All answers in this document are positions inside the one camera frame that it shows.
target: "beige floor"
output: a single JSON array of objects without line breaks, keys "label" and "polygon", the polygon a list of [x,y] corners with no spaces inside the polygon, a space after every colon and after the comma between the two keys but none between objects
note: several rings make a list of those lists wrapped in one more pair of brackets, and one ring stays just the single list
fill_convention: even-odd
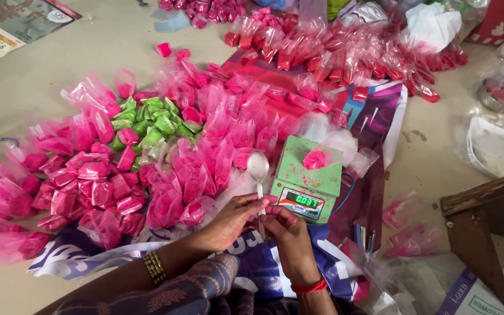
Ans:
[{"label": "beige floor", "polygon": [[[221,40],[228,25],[205,30],[190,27],[173,34],[155,32],[155,20],[150,17],[155,2],[145,8],[138,7],[135,0],[62,2],[86,17],[0,59],[0,135],[18,134],[22,119],[73,114],[60,98],[60,89],[87,70],[97,71],[111,83],[116,68],[123,66],[136,73],[140,85],[148,83],[148,75],[160,63],[153,48],[157,43],[169,41],[174,48],[191,49],[197,64],[221,64],[234,52]],[[476,106],[473,88],[477,76],[493,58],[490,47],[467,44],[464,48],[470,63],[437,75],[435,88],[442,101],[430,104],[419,97],[408,101],[402,131],[418,130],[427,140],[412,136],[409,143],[400,137],[385,190],[388,204],[398,192],[414,188],[429,204],[414,221],[430,219],[443,227],[440,211],[430,205],[442,196],[489,181],[454,153],[455,127]],[[384,232],[385,237],[391,234],[387,227]],[[504,239],[495,237],[495,241],[504,269]],[[442,243],[447,249],[446,233]],[[34,278],[25,273],[29,264],[0,267],[0,314],[32,314],[88,281]]]}]

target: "digital weighing scale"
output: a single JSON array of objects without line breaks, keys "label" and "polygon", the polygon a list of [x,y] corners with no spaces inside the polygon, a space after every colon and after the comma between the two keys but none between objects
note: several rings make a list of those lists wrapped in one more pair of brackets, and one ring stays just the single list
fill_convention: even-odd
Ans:
[{"label": "digital weighing scale", "polygon": [[[298,214],[307,223],[328,222],[335,199],[339,196],[342,163],[316,170],[307,170],[303,160],[317,143],[289,136],[277,165],[270,194],[279,197],[278,204]],[[332,154],[343,155],[339,150]]]}]

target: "white spoon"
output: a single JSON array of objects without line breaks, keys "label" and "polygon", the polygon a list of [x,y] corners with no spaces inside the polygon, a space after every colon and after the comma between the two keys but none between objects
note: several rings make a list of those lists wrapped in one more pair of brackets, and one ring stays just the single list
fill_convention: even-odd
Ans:
[{"label": "white spoon", "polygon": [[[258,200],[264,197],[264,192],[262,190],[262,183],[268,176],[270,167],[269,161],[261,151],[253,151],[248,157],[248,162],[246,167],[248,168],[248,173],[253,180],[256,181],[256,187],[258,189]],[[258,228],[260,230],[260,236],[262,240],[265,240],[265,229],[264,225],[260,222],[258,216]]]}]

